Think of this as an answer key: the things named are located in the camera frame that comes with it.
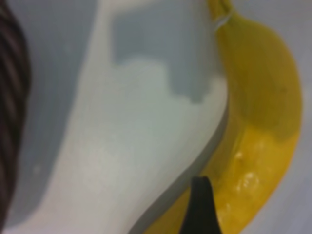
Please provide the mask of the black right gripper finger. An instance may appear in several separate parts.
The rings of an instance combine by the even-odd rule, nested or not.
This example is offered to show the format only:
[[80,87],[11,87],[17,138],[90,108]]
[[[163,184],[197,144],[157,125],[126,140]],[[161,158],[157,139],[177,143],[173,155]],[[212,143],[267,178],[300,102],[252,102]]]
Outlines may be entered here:
[[182,226],[181,234],[220,234],[213,189],[206,176],[194,177],[191,193]]

